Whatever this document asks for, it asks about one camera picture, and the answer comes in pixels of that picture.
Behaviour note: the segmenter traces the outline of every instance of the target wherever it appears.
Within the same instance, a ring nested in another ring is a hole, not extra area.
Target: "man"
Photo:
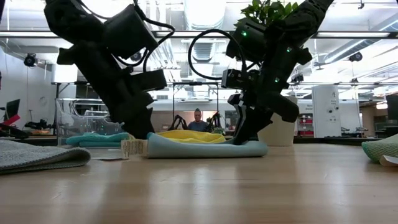
[[[205,131],[207,122],[201,120],[201,111],[199,108],[197,108],[193,114],[195,115],[195,120],[188,125],[188,130]]]

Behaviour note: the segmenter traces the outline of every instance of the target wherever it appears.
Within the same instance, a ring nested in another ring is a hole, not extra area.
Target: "black cable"
[[[162,44],[163,42],[165,42],[165,41],[166,41],[169,37],[171,37],[171,36],[174,34],[174,32],[175,32],[174,26],[171,26],[171,25],[169,25],[169,24],[164,24],[164,23],[162,23],[162,22],[153,21],[153,20],[148,19],[148,18],[146,18],[146,17],[143,18],[143,20],[146,21],[146,22],[148,22],[148,23],[150,23],[150,24],[153,24],[153,25],[156,25],[156,26],[160,26],[160,27],[165,27],[165,28],[168,28],[168,29],[172,30],[172,31],[171,31],[170,33],[168,33],[166,36],[164,36],[163,38],[161,38],[161,40],[158,42],[159,45]],[[144,60],[143,72],[146,72],[146,71],[147,71],[148,60],[149,60],[150,55],[153,53],[153,51],[154,51],[154,50],[149,51],[149,53],[147,54],[147,57],[146,57],[145,60]]]
[[[101,16],[101,15],[95,13],[94,11],[92,11],[91,9],[89,9],[89,8],[86,6],[86,4],[85,4],[82,0],[77,0],[77,1],[78,1],[78,3],[80,3],[84,8],[86,8],[89,12],[91,12],[92,15],[94,15],[94,16],[100,18],[100,19],[110,19],[110,17]],[[136,5],[136,6],[139,8],[139,6],[138,6],[138,0],[133,0],[133,2],[134,2],[134,5]],[[161,43],[165,42],[169,37],[171,37],[171,36],[174,34],[174,32],[175,32],[174,26],[171,26],[171,25],[169,25],[169,24],[164,24],[164,23],[162,23],[162,22],[157,22],[157,21],[153,21],[153,20],[151,20],[151,19],[148,19],[148,18],[145,16],[144,13],[142,13],[141,16],[143,16],[142,20],[144,20],[144,21],[146,21],[146,22],[148,22],[148,23],[150,23],[150,24],[153,24],[153,25],[156,25],[156,26],[160,26],[160,27],[166,27],[166,28],[169,28],[169,29],[172,30],[169,34],[167,34],[165,37],[163,37],[163,38],[159,41],[159,43],[158,43],[159,45],[160,45]],[[142,63],[142,61],[144,61],[144,72],[146,72],[146,70],[147,70],[146,67],[147,67],[148,59],[149,59],[149,56],[152,54],[152,52],[153,52],[153,50],[151,50],[151,51],[145,50],[144,55],[142,56],[142,58],[140,59],[140,61],[138,61],[137,63],[133,63],[133,64],[127,63],[127,62],[123,61],[123,60],[122,60],[121,58],[119,58],[119,57],[114,57],[114,58],[115,58],[117,61],[119,61],[120,63],[122,63],[123,65],[125,65],[125,66],[132,66],[132,67],[136,67],[136,66],[140,65],[140,64]]]
[[[110,19],[110,17],[101,16],[101,15],[95,13],[94,11],[92,11],[91,9],[89,9],[89,8],[86,6],[86,4],[85,4],[82,0],[77,0],[77,1],[78,1],[78,3],[81,4],[81,6],[83,6],[84,8],[86,8],[87,11],[91,12],[92,15],[94,15],[94,16],[100,18],[100,19]]]
[[[225,31],[223,31],[223,30],[220,30],[220,29],[210,29],[210,30],[203,31],[203,32],[201,32],[199,35],[197,35],[197,36],[192,40],[191,45],[189,46],[189,49],[188,49],[188,63],[189,63],[189,67],[191,68],[191,70],[192,70],[195,74],[199,75],[199,76],[202,77],[202,78],[206,78],[206,79],[209,79],[209,80],[221,80],[221,79],[222,79],[222,77],[209,77],[209,76],[203,75],[203,74],[201,74],[200,72],[198,72],[198,71],[193,67],[193,64],[192,64],[191,55],[192,55],[193,45],[195,45],[195,42],[196,42],[198,39],[200,39],[200,37],[203,37],[204,35],[209,34],[209,33],[212,33],[212,32],[216,32],[216,33],[219,33],[219,34],[223,34],[225,37],[227,37],[227,38],[229,39],[229,41],[234,42],[234,44],[235,44],[235,45],[237,46],[237,48],[238,48],[239,56],[241,57],[241,61],[242,61],[242,69],[241,69],[241,71],[242,71],[243,73],[246,73],[246,70],[247,70],[246,59],[244,58],[243,50],[242,50],[241,46],[238,44],[238,41],[236,41],[236,39],[235,39],[231,34],[225,32]]]

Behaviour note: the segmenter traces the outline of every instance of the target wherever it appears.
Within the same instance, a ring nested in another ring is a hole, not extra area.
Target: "table surface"
[[[91,161],[0,177],[1,223],[398,223],[398,169],[360,147],[264,158]]]

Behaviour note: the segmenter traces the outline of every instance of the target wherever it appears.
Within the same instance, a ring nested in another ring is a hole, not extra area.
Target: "yellow cloth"
[[[191,130],[173,130],[173,131],[165,131],[156,134],[181,143],[214,144],[214,143],[225,142],[225,138],[222,134],[211,134],[211,133],[191,131]]]

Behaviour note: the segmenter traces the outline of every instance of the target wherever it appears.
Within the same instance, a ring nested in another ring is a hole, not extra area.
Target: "security camera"
[[[130,59],[131,59],[132,61],[139,61],[141,58],[142,58],[142,55],[141,55],[140,52],[137,52],[137,53],[133,54],[133,55],[130,57]]]
[[[350,62],[358,62],[358,61],[362,60],[361,52],[356,52],[355,54],[349,56],[348,60]]]
[[[304,81],[304,76],[303,74],[299,73],[297,75],[292,76],[292,82],[298,83]]]
[[[26,65],[30,68],[34,68],[37,66],[38,62],[39,61],[37,60],[35,53],[28,53],[24,60],[24,65]]]

